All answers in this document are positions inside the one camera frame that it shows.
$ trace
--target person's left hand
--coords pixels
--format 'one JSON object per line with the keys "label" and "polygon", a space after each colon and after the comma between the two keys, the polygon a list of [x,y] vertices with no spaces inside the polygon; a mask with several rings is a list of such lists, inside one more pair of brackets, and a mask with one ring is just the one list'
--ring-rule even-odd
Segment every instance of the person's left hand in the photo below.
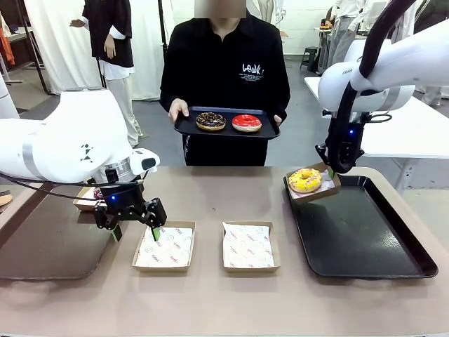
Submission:
{"label": "person's left hand", "polygon": [[282,118],[280,118],[277,114],[274,115],[274,121],[278,124],[278,126],[280,126],[283,122]]}
{"label": "person's left hand", "polygon": [[115,42],[114,38],[111,34],[107,35],[106,42],[105,42],[105,53],[107,54],[107,57],[112,59],[115,57]]}

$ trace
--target paper food box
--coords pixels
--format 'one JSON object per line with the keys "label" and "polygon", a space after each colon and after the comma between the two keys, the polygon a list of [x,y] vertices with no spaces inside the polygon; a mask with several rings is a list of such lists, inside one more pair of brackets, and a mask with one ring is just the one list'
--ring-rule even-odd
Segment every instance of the paper food box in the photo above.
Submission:
{"label": "paper food box", "polygon": [[[321,173],[321,177],[323,178],[323,183],[321,184],[321,187],[311,193],[297,193],[294,190],[288,186],[288,192],[290,193],[290,196],[297,204],[302,204],[305,202],[314,201],[317,199],[321,199],[324,197],[329,197],[331,195],[337,194],[340,191],[340,188],[342,186],[340,179],[338,178],[338,175],[332,172],[332,169],[328,167],[324,163],[315,164],[312,166],[305,167],[305,169],[314,169]],[[294,172],[287,173],[286,179],[288,184],[288,179],[291,175],[294,174]]]}
{"label": "paper food box", "polygon": [[192,261],[195,223],[167,221],[154,241],[146,228],[134,254],[133,267],[141,272],[186,272]]}
{"label": "paper food box", "polygon": [[281,265],[273,223],[223,222],[223,266],[228,272],[276,272]]}
{"label": "paper food box", "polygon": [[[83,189],[78,193],[77,197],[78,198],[87,198],[87,199],[94,199],[93,196],[93,190],[95,188],[94,187],[83,187]],[[75,199],[73,201],[73,205],[75,205],[75,207],[77,207],[80,211],[85,211],[85,212],[93,212],[95,205],[98,204],[101,206],[106,206],[106,203],[104,203],[103,201],[87,201],[87,200],[77,200]]]}

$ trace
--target stool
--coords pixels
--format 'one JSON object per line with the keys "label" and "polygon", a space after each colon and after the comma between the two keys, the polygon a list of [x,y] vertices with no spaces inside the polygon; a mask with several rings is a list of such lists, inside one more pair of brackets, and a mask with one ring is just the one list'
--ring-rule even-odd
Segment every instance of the stool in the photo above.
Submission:
{"label": "stool", "polygon": [[[304,55],[302,56],[302,61],[300,65],[300,69],[303,65],[307,66],[307,70],[310,72],[313,71],[312,67],[314,66],[315,62],[315,56],[318,53],[318,47],[307,47],[304,50]],[[307,60],[304,60],[305,56],[309,54],[309,58]]]}

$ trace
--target pole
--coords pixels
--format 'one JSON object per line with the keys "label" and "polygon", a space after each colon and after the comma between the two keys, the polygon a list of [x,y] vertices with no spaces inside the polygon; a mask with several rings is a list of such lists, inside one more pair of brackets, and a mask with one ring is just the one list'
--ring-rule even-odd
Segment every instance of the pole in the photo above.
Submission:
{"label": "pole", "polygon": [[33,61],[34,61],[34,65],[36,66],[37,73],[39,74],[39,79],[41,80],[41,84],[42,84],[43,91],[45,91],[45,93],[46,93],[47,95],[52,96],[53,93],[51,93],[51,92],[47,89],[47,85],[45,84],[45,80],[43,79],[41,67],[40,67],[40,65],[39,65],[39,60],[38,60],[38,58],[37,58],[36,51],[35,51],[35,49],[34,49],[32,43],[31,43],[31,34],[30,34],[29,31],[28,31],[28,23],[27,23],[27,21],[25,20],[25,17],[23,16],[22,6],[20,5],[19,0],[15,0],[15,5],[17,6],[17,10],[18,10],[18,12],[19,12],[19,16],[20,16],[20,19],[21,19],[21,21],[22,21],[22,25],[23,25],[23,27],[25,28],[25,33],[27,34],[28,49],[29,49],[30,51],[32,51],[32,58],[33,58]]}
{"label": "pole", "polygon": [[162,6],[162,0],[157,0],[157,4],[159,7],[159,22],[161,23],[161,34],[162,34],[162,52],[163,52],[163,58],[166,58],[167,55],[167,36],[166,36],[166,26],[165,22],[163,20],[163,6]]}

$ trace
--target black pants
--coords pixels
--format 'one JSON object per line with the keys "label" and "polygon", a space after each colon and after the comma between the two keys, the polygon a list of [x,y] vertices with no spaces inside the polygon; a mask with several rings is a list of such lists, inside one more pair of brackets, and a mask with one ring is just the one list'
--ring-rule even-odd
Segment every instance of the black pants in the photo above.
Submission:
{"label": "black pants", "polygon": [[268,141],[183,136],[187,166],[264,166]]}

